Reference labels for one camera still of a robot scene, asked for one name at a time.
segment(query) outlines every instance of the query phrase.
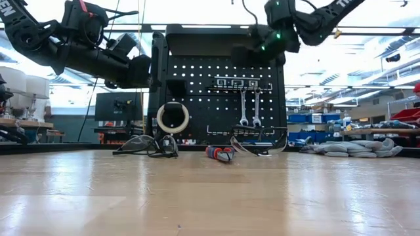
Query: workbench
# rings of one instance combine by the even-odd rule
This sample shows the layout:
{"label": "workbench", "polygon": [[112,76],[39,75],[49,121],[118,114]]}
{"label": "workbench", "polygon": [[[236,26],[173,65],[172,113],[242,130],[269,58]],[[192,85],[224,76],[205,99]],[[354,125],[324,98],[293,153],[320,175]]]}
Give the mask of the workbench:
{"label": "workbench", "polygon": [[[15,127],[16,119],[6,119],[0,118],[0,125],[4,125],[6,127]],[[45,123],[45,122],[38,122],[38,121],[25,121],[19,120],[20,126],[22,128],[54,128],[53,123]]]}
{"label": "workbench", "polygon": [[341,131],[343,141],[347,141],[349,136],[361,135],[362,139],[373,141],[375,134],[399,134],[409,136],[410,144],[413,148],[417,147],[417,136],[420,135],[420,128],[408,129],[408,128],[367,128],[350,131]]}

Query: ceiling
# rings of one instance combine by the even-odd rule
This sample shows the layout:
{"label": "ceiling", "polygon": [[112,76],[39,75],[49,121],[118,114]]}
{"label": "ceiling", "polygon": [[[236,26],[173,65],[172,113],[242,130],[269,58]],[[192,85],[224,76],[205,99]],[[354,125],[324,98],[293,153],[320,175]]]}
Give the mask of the ceiling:
{"label": "ceiling", "polygon": [[[125,16],[115,21],[116,24],[254,24],[254,19],[242,7],[240,0],[85,0],[86,2],[99,4],[107,9],[120,11],[139,10],[139,15]],[[61,21],[64,13],[64,0],[42,0],[42,6],[37,4],[39,0],[26,0],[29,4],[28,11],[40,22],[56,19]],[[266,23],[266,15],[263,5],[266,0],[245,0],[249,10],[254,12],[259,23]],[[329,4],[330,0],[311,0],[317,7]],[[420,1],[409,0],[406,7],[400,7],[400,0],[366,0],[357,9],[342,20],[339,27],[345,26],[375,26],[375,27],[417,27],[420,26],[418,8]],[[312,12],[312,8],[303,1],[296,0],[297,10]],[[52,11],[45,11],[45,6]],[[114,29],[135,30],[136,26],[115,25]],[[358,32],[373,31],[375,29],[357,29]],[[116,38],[121,33],[112,33],[111,38]],[[151,54],[151,33],[141,35],[143,53]],[[67,69],[59,77],[54,76],[50,68],[39,66],[22,55],[15,52],[7,38],[0,33],[0,58],[4,62],[17,61],[17,66],[27,73],[36,73],[38,76],[49,77],[51,83],[63,84],[55,86],[56,94],[60,90],[73,91],[78,96],[78,102],[87,105],[85,94],[89,94],[91,87],[83,84],[91,84],[95,79],[91,76]],[[385,57],[401,54],[401,61],[387,63]],[[287,53],[287,63],[284,66],[285,84],[287,85],[326,85],[325,87],[286,89],[286,98],[289,105],[310,104],[317,101],[339,101],[351,103],[355,98],[368,95],[378,95],[380,89],[343,89],[333,88],[337,85],[375,85],[396,86],[411,85],[417,80],[417,71],[420,62],[417,61],[420,53],[420,41],[416,37],[366,37],[342,35],[338,39],[329,37],[318,47],[302,46],[298,54]],[[97,92],[107,92],[99,87]]]}

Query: tool holder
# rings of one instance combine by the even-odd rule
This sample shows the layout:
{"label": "tool holder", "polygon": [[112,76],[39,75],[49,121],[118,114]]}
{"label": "tool holder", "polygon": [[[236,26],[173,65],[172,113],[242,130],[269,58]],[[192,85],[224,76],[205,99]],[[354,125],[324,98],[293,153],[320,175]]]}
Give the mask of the tool holder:
{"label": "tool holder", "polygon": [[[147,133],[151,134],[152,119],[159,107],[167,102],[179,102],[188,109],[190,120],[185,130],[173,134],[175,139],[199,140],[197,144],[227,144],[230,129],[239,124],[242,116],[242,88],[247,89],[245,105],[250,125],[255,114],[253,89],[260,88],[262,127],[287,126],[283,67],[273,61],[267,68],[236,68],[230,61],[233,44],[251,44],[246,29],[168,25],[165,37],[155,37],[155,34],[152,52],[159,56],[159,63],[152,64],[152,71],[158,75],[161,87],[150,93]],[[220,79],[226,83],[218,85]],[[184,94],[171,88],[174,80],[181,88],[186,85]],[[233,84],[235,81],[244,84]],[[172,125],[167,117],[163,122]]]}

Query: wrench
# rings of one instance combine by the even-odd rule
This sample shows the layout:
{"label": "wrench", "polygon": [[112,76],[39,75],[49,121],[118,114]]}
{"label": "wrench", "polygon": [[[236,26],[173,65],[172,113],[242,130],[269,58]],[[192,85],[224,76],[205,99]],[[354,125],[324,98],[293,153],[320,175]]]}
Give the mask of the wrench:
{"label": "wrench", "polygon": [[245,115],[245,93],[247,92],[246,88],[241,88],[241,110],[242,110],[242,118],[239,121],[240,125],[248,126],[248,120]]}
{"label": "wrench", "polygon": [[254,120],[252,121],[252,124],[254,125],[254,127],[261,127],[261,120],[258,118],[261,90],[259,88],[256,88],[254,91],[255,91],[255,116],[254,116]]}

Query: black pegboard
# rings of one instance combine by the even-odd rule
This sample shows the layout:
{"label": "black pegboard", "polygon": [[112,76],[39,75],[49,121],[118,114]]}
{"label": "black pegboard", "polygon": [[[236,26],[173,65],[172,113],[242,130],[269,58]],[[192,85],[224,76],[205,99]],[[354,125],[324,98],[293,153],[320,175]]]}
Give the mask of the black pegboard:
{"label": "black pegboard", "polygon": [[[281,127],[282,116],[285,117],[284,89],[282,85],[283,71],[274,63],[270,68],[236,68],[231,65],[229,57],[214,56],[170,56],[166,79],[185,79],[187,93],[184,97],[176,97],[169,89],[162,92],[161,105],[166,102],[180,102],[190,112],[188,127],[176,139],[205,140],[210,144],[223,144],[228,141],[227,132],[241,119],[241,95],[238,91],[210,90],[214,76],[259,78],[272,84],[271,91],[260,94],[259,118],[263,127]],[[248,90],[246,94],[246,116],[252,125],[255,114],[255,93]],[[170,127],[173,123],[164,116],[163,122]]]}

